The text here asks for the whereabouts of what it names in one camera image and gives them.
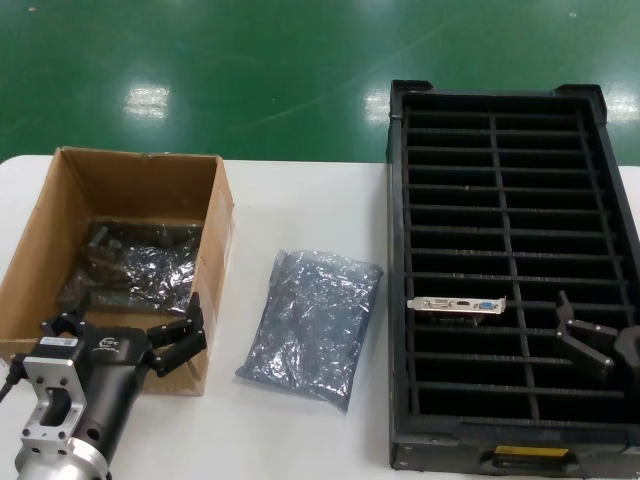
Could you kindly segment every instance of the black tray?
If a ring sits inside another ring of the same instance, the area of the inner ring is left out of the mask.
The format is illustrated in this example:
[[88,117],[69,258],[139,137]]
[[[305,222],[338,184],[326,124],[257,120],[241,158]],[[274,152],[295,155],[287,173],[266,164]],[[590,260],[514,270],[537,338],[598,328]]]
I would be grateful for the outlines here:
[[[554,348],[560,290],[580,320],[638,323],[640,248],[605,125],[596,85],[393,83],[394,468],[638,477],[640,405]],[[406,308],[414,296],[506,296],[507,309],[438,323]]]

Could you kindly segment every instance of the cable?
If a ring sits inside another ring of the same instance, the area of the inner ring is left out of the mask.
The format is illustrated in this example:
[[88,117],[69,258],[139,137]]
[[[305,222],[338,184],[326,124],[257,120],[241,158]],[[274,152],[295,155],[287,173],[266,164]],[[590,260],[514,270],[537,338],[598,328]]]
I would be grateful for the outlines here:
[[0,389],[0,403],[2,403],[2,400],[4,400],[4,397],[7,396],[7,394],[11,391],[12,388],[13,388],[13,385],[11,385],[9,382],[7,382]]
[[0,403],[4,400],[14,385],[17,385],[20,380],[27,378],[27,372],[24,369],[24,359],[27,356],[24,353],[18,353],[11,359],[11,366],[9,367],[9,374],[4,386],[0,389]]

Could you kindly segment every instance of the yellow label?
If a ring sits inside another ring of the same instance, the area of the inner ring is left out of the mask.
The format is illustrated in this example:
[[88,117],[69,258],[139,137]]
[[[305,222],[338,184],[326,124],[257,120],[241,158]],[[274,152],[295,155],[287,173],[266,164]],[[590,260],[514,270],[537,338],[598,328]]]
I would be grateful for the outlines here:
[[537,457],[562,457],[568,448],[539,448],[539,447],[506,447],[498,446],[496,453],[503,455],[533,455]]

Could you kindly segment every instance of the green floor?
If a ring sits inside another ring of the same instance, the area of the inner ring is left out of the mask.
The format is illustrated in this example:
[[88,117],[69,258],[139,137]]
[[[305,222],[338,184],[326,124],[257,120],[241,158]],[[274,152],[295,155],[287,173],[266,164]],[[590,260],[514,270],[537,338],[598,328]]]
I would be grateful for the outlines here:
[[638,0],[0,0],[0,160],[381,162],[396,78],[599,83],[618,161],[640,165]]

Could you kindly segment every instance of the cardboard box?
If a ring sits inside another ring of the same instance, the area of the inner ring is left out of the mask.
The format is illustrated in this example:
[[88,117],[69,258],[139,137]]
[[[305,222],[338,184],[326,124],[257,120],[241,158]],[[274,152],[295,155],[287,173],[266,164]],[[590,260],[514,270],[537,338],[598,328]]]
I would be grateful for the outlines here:
[[[213,342],[232,234],[233,200],[222,159],[64,147],[49,168],[38,202],[0,286],[0,357],[31,351],[40,324],[59,311],[57,297],[74,271],[93,220],[200,224],[192,291],[200,295],[208,345]],[[98,326],[147,329],[159,314],[90,311]],[[201,395],[208,351],[164,378],[150,372],[145,391]]]

